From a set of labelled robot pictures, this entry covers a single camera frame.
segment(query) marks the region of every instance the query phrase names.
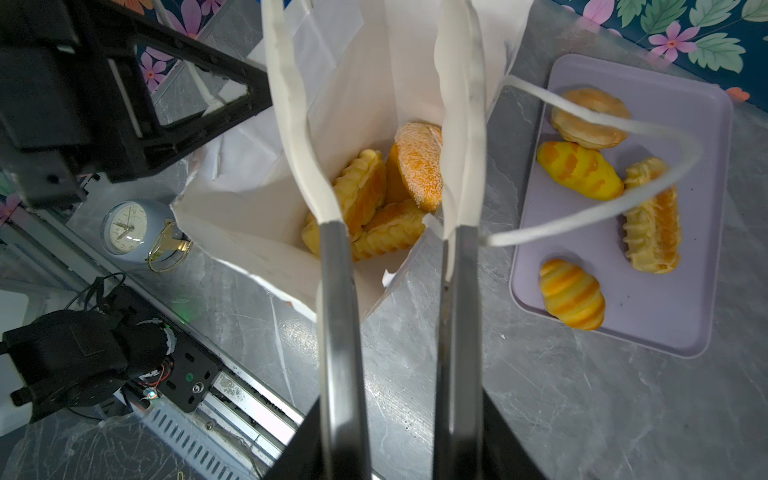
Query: gold clock handle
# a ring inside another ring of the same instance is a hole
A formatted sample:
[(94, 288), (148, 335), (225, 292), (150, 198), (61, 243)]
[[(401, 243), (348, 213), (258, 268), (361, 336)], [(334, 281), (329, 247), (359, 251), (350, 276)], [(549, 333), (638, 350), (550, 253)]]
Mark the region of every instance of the gold clock handle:
[[(149, 255), (147, 255), (147, 266), (149, 267), (149, 270), (152, 270), (155, 273), (163, 273), (167, 272), (168, 270), (172, 270), (176, 268), (176, 266), (184, 260), (184, 258), (187, 256), (187, 254), (190, 251), (190, 248), (192, 247), (192, 242), (189, 240), (177, 240), (174, 238), (173, 234), (169, 234), (168, 232), (171, 232), (174, 225), (176, 225), (175, 221), (169, 221), (165, 223), (165, 228), (163, 231), (160, 232), (160, 235), (157, 236), (157, 240), (154, 241), (154, 245), (152, 246), (152, 249), (149, 251)], [(179, 260), (176, 260), (173, 265), (163, 268), (163, 269), (157, 269), (152, 264), (154, 261), (157, 260), (157, 258), (160, 256), (158, 252), (167, 252), (168, 250), (179, 250), (182, 252), (181, 257)]]

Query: green leaf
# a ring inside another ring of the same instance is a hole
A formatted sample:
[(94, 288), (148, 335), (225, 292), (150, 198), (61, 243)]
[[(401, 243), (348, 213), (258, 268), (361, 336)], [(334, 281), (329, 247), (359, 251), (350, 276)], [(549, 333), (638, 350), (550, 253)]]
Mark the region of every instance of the green leaf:
[(736, 45), (738, 38), (727, 38), (727, 33), (707, 35), (696, 41), (697, 49), (688, 54), (688, 60), (702, 68), (718, 71), (721, 68), (739, 73), (744, 66), (741, 54), (744, 47)]
[(696, 0), (696, 7), (688, 14), (694, 27), (711, 27), (730, 17), (730, 12), (741, 0)]
[(748, 22), (768, 22), (768, 0), (746, 0), (741, 18)]
[(653, 0), (646, 5), (645, 14), (640, 18), (640, 26), (649, 35), (661, 33), (685, 13), (685, 8), (685, 0)]
[(643, 11), (646, 0), (619, 0), (618, 15), (624, 28)]

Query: black cable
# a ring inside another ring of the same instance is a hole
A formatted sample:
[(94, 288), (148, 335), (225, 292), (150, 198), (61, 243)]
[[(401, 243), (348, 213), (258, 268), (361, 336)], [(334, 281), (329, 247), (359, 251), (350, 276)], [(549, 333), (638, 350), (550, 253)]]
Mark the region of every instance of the black cable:
[(97, 419), (96, 417), (91, 417), (91, 416), (88, 416), (88, 415), (83, 415), (82, 413), (77, 413), (75, 410), (73, 410), (73, 409), (71, 409), (69, 407), (67, 407), (67, 410), (69, 410), (70, 412), (74, 413), (78, 417), (83, 417), (84, 419), (96, 420), (97, 422), (100, 422), (101, 420), (104, 420), (104, 419)]
[[(74, 296), (74, 298), (73, 298), (72, 300), (70, 300), (70, 301), (69, 301), (69, 303), (67, 303), (67, 306), (66, 306), (66, 307), (64, 307), (64, 310), (69, 310), (69, 307), (72, 305), (72, 303), (74, 303), (74, 302), (75, 302), (75, 300), (77, 300), (78, 298), (80, 298), (80, 296), (81, 296), (83, 293), (86, 293), (86, 292), (87, 292), (87, 291), (89, 291), (89, 290), (93, 290), (94, 292), (92, 292), (92, 293), (90, 293), (90, 295), (88, 295), (88, 299), (86, 300), (86, 302), (85, 302), (85, 305), (83, 306), (83, 309), (85, 309), (85, 307), (86, 307), (86, 306), (88, 306), (88, 301), (90, 301), (90, 300), (91, 300), (91, 297), (92, 297), (92, 296), (93, 296), (93, 294), (95, 293), (95, 290), (97, 289), (97, 287), (98, 287), (98, 286), (101, 286), (101, 294), (100, 294), (100, 295), (97, 295), (97, 298), (100, 298), (100, 297), (102, 297), (102, 296), (104, 295), (104, 281), (105, 281), (107, 278), (112, 278), (113, 276), (118, 276), (118, 275), (122, 275), (123, 277), (120, 279), (120, 281), (118, 282), (118, 284), (114, 286), (114, 288), (113, 288), (112, 290), (114, 290), (115, 288), (118, 288), (120, 285), (122, 285), (122, 284), (125, 282), (125, 272), (115, 272), (115, 273), (110, 273), (110, 274), (109, 274), (109, 275), (107, 275), (107, 276), (97, 276), (97, 277), (96, 277), (96, 280), (94, 280), (94, 282), (93, 282), (91, 285), (88, 285), (88, 286), (86, 286), (86, 287), (85, 287), (83, 290), (80, 290), (80, 292), (78, 292), (78, 294), (77, 294), (77, 295), (75, 295), (75, 296)], [(94, 308), (96, 308), (97, 306), (98, 306), (98, 304), (97, 304), (97, 305), (94, 305), (94, 306), (91, 308), (91, 310), (92, 310), (92, 309), (94, 309)]]

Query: alarm clock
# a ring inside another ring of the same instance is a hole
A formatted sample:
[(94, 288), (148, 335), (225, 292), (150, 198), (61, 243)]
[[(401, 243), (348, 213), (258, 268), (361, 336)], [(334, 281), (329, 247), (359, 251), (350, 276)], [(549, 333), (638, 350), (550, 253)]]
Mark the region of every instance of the alarm clock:
[(175, 251), (186, 253), (190, 242), (182, 240), (170, 207), (141, 198), (115, 205), (101, 222), (101, 243), (111, 256), (132, 263), (166, 260)]

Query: clock face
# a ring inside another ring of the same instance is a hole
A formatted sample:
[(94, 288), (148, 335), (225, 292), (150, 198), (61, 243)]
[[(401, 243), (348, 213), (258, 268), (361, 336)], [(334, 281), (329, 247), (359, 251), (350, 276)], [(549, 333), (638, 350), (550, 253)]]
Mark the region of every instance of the clock face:
[(125, 203), (108, 219), (109, 244), (115, 253), (134, 251), (147, 234), (147, 212), (139, 204)]

